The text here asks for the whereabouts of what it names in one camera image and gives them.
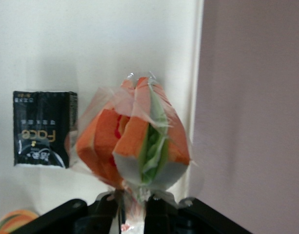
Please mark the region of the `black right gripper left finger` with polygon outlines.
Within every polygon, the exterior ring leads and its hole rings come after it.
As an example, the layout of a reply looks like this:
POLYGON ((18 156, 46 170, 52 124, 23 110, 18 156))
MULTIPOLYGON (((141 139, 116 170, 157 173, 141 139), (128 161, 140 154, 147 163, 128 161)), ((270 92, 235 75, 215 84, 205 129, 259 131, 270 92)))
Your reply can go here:
POLYGON ((71 199, 18 228, 18 234, 120 234, 122 191, 105 192, 92 204, 71 199))

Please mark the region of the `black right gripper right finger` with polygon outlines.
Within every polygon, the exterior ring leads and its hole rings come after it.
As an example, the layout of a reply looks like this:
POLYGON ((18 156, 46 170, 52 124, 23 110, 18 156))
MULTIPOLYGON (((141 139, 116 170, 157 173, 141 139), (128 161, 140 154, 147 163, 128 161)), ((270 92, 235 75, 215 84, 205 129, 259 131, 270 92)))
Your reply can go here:
POLYGON ((146 204, 145 234, 249 234, 250 231, 202 201, 185 199, 188 206, 175 208, 152 196, 146 204))

